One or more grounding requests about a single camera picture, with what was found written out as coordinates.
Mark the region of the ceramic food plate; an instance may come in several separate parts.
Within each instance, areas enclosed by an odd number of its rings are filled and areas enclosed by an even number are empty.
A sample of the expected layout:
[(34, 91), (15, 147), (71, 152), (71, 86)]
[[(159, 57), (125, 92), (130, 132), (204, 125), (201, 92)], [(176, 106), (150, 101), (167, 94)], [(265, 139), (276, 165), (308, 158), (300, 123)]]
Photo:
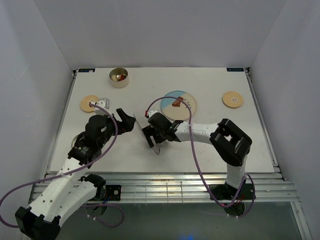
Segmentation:
[[(183, 97), (183, 102), (188, 105), (193, 116), (197, 109), (197, 102), (195, 98), (188, 92), (182, 90), (175, 90), (168, 92), (165, 97)], [(180, 107), (173, 107), (172, 103), (175, 98), (163, 98), (160, 103), (160, 109), (162, 113), (171, 120), (183, 120), (186, 121), (190, 118), (190, 113), (185, 104), (181, 103)]]

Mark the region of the meat piece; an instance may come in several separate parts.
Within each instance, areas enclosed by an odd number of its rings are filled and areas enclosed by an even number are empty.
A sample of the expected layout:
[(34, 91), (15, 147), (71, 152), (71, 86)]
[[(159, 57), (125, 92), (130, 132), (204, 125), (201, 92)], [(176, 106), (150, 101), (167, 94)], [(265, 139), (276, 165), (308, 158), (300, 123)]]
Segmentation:
[(173, 107), (180, 107), (181, 103), (183, 102), (184, 98), (179, 96), (177, 99), (171, 104)]

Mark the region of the steel lunch bowl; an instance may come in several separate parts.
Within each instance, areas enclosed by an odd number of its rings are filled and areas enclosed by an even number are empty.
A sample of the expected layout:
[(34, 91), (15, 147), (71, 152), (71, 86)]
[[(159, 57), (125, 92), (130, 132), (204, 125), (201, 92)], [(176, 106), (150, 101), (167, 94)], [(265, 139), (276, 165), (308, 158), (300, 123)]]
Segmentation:
[(109, 73), (110, 83), (115, 88), (124, 88), (129, 82), (129, 73), (125, 68), (114, 68)]
[(75, 146), (76, 142), (79, 141), (82, 138), (82, 136), (83, 134), (80, 133), (73, 138), (73, 140), (71, 141), (71, 148)]

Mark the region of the rice ball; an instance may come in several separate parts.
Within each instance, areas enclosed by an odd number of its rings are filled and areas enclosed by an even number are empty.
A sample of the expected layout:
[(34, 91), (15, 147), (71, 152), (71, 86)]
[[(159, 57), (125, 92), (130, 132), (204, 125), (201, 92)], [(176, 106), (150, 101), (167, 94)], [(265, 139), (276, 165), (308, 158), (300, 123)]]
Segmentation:
[(114, 81), (114, 82), (118, 82), (119, 81), (118, 76), (115, 75), (115, 74), (111, 76), (111, 80)]

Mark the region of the wooden lid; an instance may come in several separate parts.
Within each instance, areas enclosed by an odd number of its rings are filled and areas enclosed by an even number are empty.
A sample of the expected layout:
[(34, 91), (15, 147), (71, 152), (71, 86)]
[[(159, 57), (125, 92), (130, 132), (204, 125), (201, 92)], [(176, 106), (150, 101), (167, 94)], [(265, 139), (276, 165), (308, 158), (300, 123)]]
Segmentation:
[(80, 101), (80, 108), (83, 112), (92, 113), (94, 112), (94, 107), (90, 104), (95, 105), (99, 98), (96, 95), (87, 95)]
[(243, 97), (235, 91), (228, 91), (223, 94), (222, 102), (229, 108), (236, 109), (243, 105)]

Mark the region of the steel tongs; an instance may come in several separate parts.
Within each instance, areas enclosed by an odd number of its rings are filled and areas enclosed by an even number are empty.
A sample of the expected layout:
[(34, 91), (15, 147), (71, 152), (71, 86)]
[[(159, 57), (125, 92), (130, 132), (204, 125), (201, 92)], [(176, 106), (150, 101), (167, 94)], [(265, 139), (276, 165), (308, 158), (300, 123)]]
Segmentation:
[(140, 131), (142, 132), (143, 137), (147, 140), (147, 143), (148, 143), (148, 145), (149, 145), (149, 148), (152, 149), (153, 152), (154, 152), (156, 155), (159, 155), (160, 152), (161, 152), (160, 147), (159, 147), (159, 144), (155, 142), (155, 139), (154, 139), (153, 136), (151, 136), (151, 135), (150, 135), (150, 136), (146, 136), (146, 134), (145, 134), (144, 129), (147, 128), (148, 126), (145, 125), (145, 124), (141, 125), (141, 122), (139, 122), (139, 118), (138, 118), (135, 114), (133, 114), (133, 116), (134, 116), (135, 119), (136, 119), (137, 125), (138, 125)]

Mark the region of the red sausage piece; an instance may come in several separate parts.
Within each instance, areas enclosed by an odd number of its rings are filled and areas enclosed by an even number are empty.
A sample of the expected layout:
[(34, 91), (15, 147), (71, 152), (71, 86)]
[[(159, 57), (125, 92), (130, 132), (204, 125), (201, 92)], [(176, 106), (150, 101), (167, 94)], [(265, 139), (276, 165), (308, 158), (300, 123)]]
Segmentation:
[(121, 74), (119, 77), (118, 77), (118, 81), (123, 81), (124, 79), (126, 78), (126, 75), (125, 74)]

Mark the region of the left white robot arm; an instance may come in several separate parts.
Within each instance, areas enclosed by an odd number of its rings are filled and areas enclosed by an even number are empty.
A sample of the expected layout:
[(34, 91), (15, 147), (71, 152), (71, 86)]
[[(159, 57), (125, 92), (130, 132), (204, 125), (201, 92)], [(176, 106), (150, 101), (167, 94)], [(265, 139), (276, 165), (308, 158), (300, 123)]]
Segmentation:
[(75, 139), (67, 158), (46, 189), (28, 207), (19, 207), (15, 219), (19, 230), (32, 240), (54, 240), (63, 223), (84, 203), (106, 195), (106, 181), (96, 174), (85, 175), (110, 138), (131, 132), (136, 119), (121, 108), (116, 120), (106, 109), (91, 116)]

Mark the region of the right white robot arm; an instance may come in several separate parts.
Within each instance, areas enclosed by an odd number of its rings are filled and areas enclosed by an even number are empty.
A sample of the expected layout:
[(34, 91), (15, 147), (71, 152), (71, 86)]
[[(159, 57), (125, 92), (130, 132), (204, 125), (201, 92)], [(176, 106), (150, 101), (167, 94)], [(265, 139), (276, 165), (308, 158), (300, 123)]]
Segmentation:
[(192, 124), (183, 120), (170, 122), (163, 114), (153, 110), (148, 114), (148, 125), (142, 128), (149, 147), (168, 142), (197, 142), (212, 145), (226, 163), (225, 183), (210, 187), (218, 200), (237, 199), (244, 193), (246, 160), (252, 139), (230, 119), (215, 124)]

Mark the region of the left blue label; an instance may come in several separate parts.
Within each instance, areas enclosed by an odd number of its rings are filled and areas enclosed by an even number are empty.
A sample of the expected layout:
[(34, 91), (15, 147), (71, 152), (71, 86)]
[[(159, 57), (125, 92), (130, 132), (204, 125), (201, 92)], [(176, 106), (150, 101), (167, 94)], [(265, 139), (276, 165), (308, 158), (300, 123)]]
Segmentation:
[(95, 68), (79, 68), (78, 72), (79, 73), (94, 73), (95, 72)]

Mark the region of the blue label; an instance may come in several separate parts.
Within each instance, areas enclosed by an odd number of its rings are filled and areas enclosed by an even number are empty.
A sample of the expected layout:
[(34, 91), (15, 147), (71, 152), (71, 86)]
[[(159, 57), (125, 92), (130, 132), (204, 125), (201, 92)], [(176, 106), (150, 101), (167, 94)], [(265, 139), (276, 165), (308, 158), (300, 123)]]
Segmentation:
[(95, 72), (95, 68), (79, 68), (78, 72), (79, 73), (94, 73)]
[(226, 70), (228, 72), (244, 72), (244, 68), (242, 67), (227, 67)]

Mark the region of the right blue label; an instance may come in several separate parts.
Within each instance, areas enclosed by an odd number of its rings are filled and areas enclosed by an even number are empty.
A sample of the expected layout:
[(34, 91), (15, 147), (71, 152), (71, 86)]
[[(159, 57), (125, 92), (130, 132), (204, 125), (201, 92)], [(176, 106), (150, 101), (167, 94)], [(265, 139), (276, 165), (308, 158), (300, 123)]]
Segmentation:
[(244, 72), (244, 68), (242, 67), (227, 67), (226, 70), (228, 72)]

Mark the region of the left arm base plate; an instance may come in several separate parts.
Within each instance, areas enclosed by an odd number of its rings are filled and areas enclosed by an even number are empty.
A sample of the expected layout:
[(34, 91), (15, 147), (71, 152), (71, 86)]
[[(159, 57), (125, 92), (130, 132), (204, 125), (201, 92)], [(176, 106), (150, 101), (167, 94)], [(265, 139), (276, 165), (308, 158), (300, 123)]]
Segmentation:
[(96, 201), (102, 201), (104, 203), (108, 201), (120, 201), (122, 193), (121, 185), (104, 185), (98, 188), (96, 195), (93, 198)]

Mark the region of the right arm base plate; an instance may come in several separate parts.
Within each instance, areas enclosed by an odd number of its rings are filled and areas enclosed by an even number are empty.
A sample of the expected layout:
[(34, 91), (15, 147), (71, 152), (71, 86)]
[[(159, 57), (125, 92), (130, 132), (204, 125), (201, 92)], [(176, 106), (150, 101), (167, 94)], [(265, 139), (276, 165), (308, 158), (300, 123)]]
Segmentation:
[[(210, 184), (209, 189), (217, 200), (231, 201), (236, 195), (237, 188), (224, 184)], [(253, 185), (251, 183), (244, 183), (240, 192), (237, 195), (237, 200), (252, 200), (255, 198), (253, 192)]]

